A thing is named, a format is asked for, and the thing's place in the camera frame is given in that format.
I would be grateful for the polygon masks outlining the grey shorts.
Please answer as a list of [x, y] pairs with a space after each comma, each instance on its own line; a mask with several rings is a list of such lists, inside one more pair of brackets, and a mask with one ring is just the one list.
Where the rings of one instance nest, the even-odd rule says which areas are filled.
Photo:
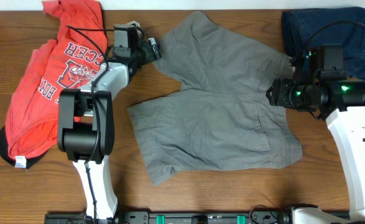
[[183, 171], [281, 169], [302, 158], [286, 110], [266, 98], [276, 78], [292, 76], [288, 56], [200, 11], [160, 47], [154, 65], [180, 90], [128, 109], [154, 185]]

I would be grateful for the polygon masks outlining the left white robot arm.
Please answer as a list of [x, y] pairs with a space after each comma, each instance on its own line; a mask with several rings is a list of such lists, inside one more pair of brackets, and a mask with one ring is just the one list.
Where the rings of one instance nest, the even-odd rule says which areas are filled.
[[46, 217], [46, 223], [115, 222], [118, 198], [109, 171], [109, 155], [114, 146], [113, 99], [138, 69], [161, 58], [154, 38], [138, 42], [126, 58], [123, 50], [129, 47], [113, 47], [113, 56], [100, 65], [88, 83], [61, 91], [57, 144], [80, 175], [87, 208], [81, 215]]

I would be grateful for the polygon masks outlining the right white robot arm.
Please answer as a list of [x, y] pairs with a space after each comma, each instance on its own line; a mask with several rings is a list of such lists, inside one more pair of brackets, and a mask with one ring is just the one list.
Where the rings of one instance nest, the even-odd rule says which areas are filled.
[[319, 208], [293, 208], [290, 223], [365, 223], [365, 81], [323, 80], [299, 83], [280, 78], [266, 91], [272, 106], [309, 113], [326, 121], [338, 148], [349, 193], [349, 218]]

